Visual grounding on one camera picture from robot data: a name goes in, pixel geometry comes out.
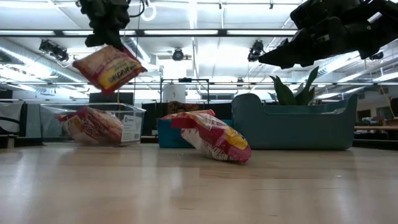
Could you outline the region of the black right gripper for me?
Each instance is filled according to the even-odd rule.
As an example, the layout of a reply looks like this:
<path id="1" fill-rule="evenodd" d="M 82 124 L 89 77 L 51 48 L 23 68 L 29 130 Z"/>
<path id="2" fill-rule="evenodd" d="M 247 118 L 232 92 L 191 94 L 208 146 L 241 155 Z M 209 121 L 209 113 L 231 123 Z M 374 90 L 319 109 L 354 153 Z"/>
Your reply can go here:
<path id="1" fill-rule="evenodd" d="M 258 58 L 281 69 L 311 66 L 312 61 L 357 51 L 362 59 L 375 54 L 375 31 L 369 18 L 373 1 L 305 1 L 290 13 L 298 31 Z"/>

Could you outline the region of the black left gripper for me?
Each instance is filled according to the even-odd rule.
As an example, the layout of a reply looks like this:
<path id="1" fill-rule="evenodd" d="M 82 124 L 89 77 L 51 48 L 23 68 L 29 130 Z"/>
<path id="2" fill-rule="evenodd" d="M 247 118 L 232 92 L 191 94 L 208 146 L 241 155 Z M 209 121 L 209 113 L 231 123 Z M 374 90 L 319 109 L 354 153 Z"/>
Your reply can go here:
<path id="1" fill-rule="evenodd" d="M 127 0 L 78 0 L 80 11 L 90 21 L 101 21 L 101 30 L 94 30 L 85 40 L 87 47 L 112 45 L 123 51 L 119 31 L 130 22 L 129 4 Z"/>

